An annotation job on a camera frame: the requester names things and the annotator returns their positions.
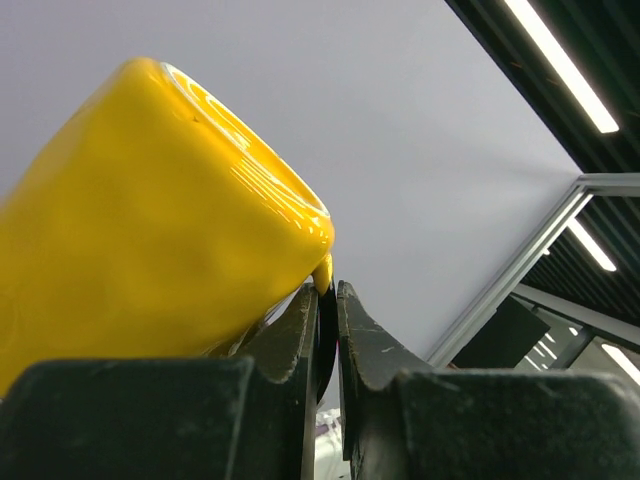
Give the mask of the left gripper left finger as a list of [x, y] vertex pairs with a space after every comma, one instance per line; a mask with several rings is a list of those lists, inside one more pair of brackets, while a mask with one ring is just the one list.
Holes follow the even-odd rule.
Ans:
[[309, 479], [318, 296], [224, 359], [59, 360], [1, 405], [5, 479]]

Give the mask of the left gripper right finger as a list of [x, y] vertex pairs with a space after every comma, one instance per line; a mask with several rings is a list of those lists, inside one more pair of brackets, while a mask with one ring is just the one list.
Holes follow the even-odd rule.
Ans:
[[435, 369], [337, 287], [355, 479], [635, 479], [639, 398], [605, 373]]

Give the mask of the yellow mug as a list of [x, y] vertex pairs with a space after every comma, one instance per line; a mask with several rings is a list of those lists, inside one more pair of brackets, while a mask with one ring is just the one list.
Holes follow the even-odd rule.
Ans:
[[58, 359], [200, 356], [333, 276], [331, 215], [189, 75], [124, 62], [1, 203], [1, 387]]

